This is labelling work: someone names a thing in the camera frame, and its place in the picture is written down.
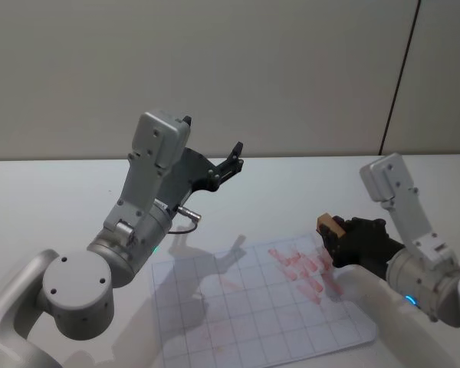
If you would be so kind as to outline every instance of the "grid paper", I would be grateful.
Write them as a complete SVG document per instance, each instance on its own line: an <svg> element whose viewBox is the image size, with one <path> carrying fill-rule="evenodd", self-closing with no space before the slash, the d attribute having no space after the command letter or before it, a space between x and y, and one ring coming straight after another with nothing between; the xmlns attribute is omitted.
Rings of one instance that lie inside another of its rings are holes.
<svg viewBox="0 0 460 368"><path fill-rule="evenodd" d="M370 342L311 235L152 265L165 368L264 368Z"/></svg>

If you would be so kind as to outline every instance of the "blue led light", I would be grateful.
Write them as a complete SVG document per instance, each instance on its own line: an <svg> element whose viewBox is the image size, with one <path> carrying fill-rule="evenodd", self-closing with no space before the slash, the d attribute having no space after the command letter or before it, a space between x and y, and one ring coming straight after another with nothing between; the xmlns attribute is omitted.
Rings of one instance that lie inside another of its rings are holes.
<svg viewBox="0 0 460 368"><path fill-rule="evenodd" d="M414 299L414 298L411 297L410 295L406 295L406 299L409 301L410 304L412 304L412 305L417 305L416 299Z"/></svg>

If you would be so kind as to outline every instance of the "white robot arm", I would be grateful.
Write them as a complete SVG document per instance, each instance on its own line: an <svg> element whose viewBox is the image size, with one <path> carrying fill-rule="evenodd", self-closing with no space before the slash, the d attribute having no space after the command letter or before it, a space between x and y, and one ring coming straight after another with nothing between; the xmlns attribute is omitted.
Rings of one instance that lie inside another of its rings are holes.
<svg viewBox="0 0 460 368"><path fill-rule="evenodd" d="M370 197L392 217L405 248L390 260L386 281L433 321L460 327L460 266L419 202L403 158L393 154L360 170Z"/></svg>
<svg viewBox="0 0 460 368"><path fill-rule="evenodd" d="M42 313L74 340L98 336L114 314L113 288L130 283L169 233L179 213L194 229L201 216L183 207L197 190L216 191L239 173L242 144L218 166L185 148L191 118L144 113L128 155L130 170L116 205L87 247L59 255L43 251L0 292L0 368L61 368L27 336Z"/></svg>

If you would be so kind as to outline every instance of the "wooden block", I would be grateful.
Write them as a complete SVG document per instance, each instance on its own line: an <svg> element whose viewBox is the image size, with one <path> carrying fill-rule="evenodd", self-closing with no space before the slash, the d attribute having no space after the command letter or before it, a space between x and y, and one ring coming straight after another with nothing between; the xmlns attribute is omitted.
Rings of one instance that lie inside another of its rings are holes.
<svg viewBox="0 0 460 368"><path fill-rule="evenodd" d="M335 232L337 234L337 237L340 238L346 232L341 228L337 222L334 221L331 215L328 213L324 213L322 216L319 216L317 219L317 231L319 232L319 226L320 225L326 225L332 232Z"/></svg>

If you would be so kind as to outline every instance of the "white table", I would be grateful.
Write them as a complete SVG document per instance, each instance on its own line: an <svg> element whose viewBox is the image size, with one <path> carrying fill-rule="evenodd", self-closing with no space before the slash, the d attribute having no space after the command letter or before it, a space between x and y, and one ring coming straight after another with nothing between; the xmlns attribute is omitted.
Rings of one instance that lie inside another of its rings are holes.
<svg viewBox="0 0 460 368"><path fill-rule="evenodd" d="M217 193L191 197L187 206L203 214L198 231L186 238L168 235L149 263L170 259L167 249L172 242L182 242L174 243L182 254L191 251L187 247L226 249L239 235L255 242L312 232L323 212L385 218L389 233L398 238L358 174L374 159L246 159L242 173ZM406 162L436 232L460 260L460 156L407 156ZM124 160L0 162L0 279L41 249L84 249L115 203L127 167ZM146 266L134 282L115 290L115 318L98 338L69 340L49 316L43 316L30 340L66 368L158 366L148 270ZM358 304L378 323L379 338L366 347L315 358L314 368L460 367L460 329L428 322L361 269L347 275L341 282L356 288ZM290 366L311 366L311 361Z"/></svg>

